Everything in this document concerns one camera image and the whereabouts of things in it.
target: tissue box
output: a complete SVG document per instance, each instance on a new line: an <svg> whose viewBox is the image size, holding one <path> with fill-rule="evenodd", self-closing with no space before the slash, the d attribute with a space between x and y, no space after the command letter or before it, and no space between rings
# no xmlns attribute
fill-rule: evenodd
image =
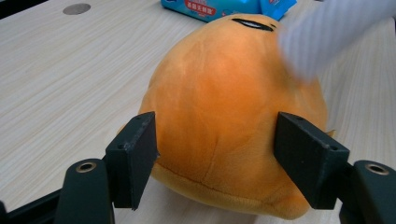
<svg viewBox="0 0 396 224"><path fill-rule="evenodd" d="M262 14L279 21L296 3L296 0L161 0L163 7L202 21L236 13Z"/></svg>

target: plush toy eye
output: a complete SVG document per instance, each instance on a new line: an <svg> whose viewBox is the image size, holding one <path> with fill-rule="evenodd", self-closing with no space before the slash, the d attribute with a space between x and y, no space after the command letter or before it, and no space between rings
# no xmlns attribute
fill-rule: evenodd
<svg viewBox="0 0 396 224"><path fill-rule="evenodd" d="M243 20L243 19L238 19L238 18L233 18L232 20L236 21L236 22L239 22L242 25L250 27L250 28L264 30L264 31L270 31L270 32L274 31L273 28L271 28L271 27L269 27L267 25L261 24L259 22L256 22L256 21L248 21L248 20Z"/></svg>

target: white fabric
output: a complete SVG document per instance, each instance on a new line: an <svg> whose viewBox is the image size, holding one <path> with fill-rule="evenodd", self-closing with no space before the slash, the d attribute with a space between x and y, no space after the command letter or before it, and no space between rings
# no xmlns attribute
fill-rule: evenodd
<svg viewBox="0 0 396 224"><path fill-rule="evenodd" d="M396 15L396 0L326 0L279 36L296 76L311 80L374 24Z"/></svg>

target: orange plush toy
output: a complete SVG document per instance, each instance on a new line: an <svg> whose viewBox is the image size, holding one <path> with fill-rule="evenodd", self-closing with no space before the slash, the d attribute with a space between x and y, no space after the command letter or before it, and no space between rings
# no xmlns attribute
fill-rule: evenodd
<svg viewBox="0 0 396 224"><path fill-rule="evenodd" d="M317 80L295 79L280 54L280 24L263 15L210 22L157 67L139 113L156 112L161 157L152 175L195 201L287 219L309 204L273 155L279 111L321 130Z"/></svg>

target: wooden table surface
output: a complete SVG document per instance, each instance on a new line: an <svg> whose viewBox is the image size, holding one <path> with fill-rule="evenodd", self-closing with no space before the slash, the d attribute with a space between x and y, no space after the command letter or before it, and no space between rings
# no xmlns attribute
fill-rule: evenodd
<svg viewBox="0 0 396 224"><path fill-rule="evenodd" d="M205 24L158 0L85 0L89 11L63 14L76 3L49 0L0 20L0 200L8 211L61 188L73 163L102 158L136 115L164 54ZM281 22L287 26L318 4L301 0ZM328 129L351 149L351 163L396 167L394 29L392 19L381 22L320 74ZM293 221L239 214L150 179L139 209L115 215L117 223L339 223L339 208Z"/></svg>

